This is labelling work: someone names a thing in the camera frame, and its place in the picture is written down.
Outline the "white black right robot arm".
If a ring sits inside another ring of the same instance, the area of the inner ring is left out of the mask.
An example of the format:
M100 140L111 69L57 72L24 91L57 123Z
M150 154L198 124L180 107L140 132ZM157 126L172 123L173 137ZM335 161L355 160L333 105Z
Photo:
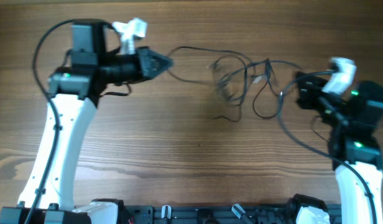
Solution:
M383 86L363 80L348 100L326 93L328 81L298 72L299 107L315 110L331 126L328 153L341 196L343 223L383 223L383 155L374 137L383 117Z

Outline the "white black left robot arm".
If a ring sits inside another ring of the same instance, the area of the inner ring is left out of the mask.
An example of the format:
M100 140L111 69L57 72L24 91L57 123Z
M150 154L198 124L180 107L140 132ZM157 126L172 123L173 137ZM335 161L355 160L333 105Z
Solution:
M76 207L75 171L86 130L109 95L107 86L131 86L168 70L170 58L135 41L147 33L147 23L101 19L71 19L72 47L41 88L47 118L31 175L17 205L3 207L0 223L132 223L124 202L94 199Z

